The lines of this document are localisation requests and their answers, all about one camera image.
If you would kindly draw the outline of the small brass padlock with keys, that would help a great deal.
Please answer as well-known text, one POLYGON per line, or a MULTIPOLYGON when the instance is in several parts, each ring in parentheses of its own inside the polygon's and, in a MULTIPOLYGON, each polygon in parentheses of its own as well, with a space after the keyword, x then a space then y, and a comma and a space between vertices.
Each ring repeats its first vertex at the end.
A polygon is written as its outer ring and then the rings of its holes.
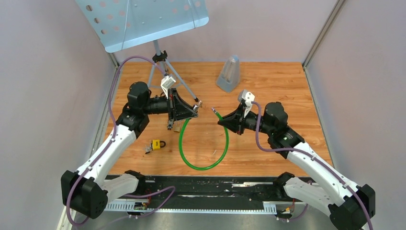
POLYGON ((175 121, 170 119, 168 121, 167 129, 173 132, 179 133, 182 127, 182 121, 175 121))

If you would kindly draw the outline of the green cable lock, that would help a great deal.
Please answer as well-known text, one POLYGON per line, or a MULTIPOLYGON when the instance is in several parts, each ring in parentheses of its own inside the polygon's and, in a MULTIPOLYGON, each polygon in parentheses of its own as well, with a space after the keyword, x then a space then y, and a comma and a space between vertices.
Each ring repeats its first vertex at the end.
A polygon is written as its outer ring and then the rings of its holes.
POLYGON ((188 118, 180 128, 180 157, 189 168, 197 171, 207 171, 219 165, 229 149, 229 131, 217 125, 222 116, 215 107, 210 109, 215 118, 202 121, 188 118))

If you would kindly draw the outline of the yellow padlock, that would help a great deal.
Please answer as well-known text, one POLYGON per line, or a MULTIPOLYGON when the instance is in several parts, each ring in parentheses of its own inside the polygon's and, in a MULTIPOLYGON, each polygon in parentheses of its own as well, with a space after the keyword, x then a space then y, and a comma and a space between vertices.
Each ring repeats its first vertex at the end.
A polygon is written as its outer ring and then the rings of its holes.
POLYGON ((153 139, 151 141, 151 148, 153 151, 164 148, 165 146, 166 146, 166 142, 163 140, 153 139))

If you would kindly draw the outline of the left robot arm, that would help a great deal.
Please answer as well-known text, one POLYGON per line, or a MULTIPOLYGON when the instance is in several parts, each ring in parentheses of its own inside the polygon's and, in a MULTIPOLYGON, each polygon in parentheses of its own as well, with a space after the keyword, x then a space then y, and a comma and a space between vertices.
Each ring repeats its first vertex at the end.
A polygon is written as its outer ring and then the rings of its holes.
POLYGON ((141 173, 128 170, 112 180, 107 180, 106 176, 123 152, 145 130, 149 115, 167 114, 168 129, 171 129, 174 121, 198 116, 202 102, 198 99, 195 101, 195 105, 188 104, 176 88, 151 97, 151 90, 145 82, 133 83, 127 94, 127 103, 108 138, 76 171, 67 170, 61 176, 62 201, 67 211, 74 210, 95 219, 108 203, 117 198, 127 194, 135 198, 143 197, 147 185, 141 173))

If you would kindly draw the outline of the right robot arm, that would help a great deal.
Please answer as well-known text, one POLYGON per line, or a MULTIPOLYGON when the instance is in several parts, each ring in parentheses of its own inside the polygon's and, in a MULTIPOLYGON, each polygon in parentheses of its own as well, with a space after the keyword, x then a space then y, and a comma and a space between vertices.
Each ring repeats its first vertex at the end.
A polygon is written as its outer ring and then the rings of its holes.
POLYGON ((288 197, 305 202, 329 217, 338 230, 373 229, 375 191, 368 185, 358 185, 323 160, 288 125, 288 115, 280 102, 268 103, 258 113, 246 112, 247 102, 223 117, 218 124, 242 135, 246 129, 255 131, 257 147, 275 152, 307 173, 318 185, 303 182, 285 172, 277 178, 273 193, 279 200, 288 197))

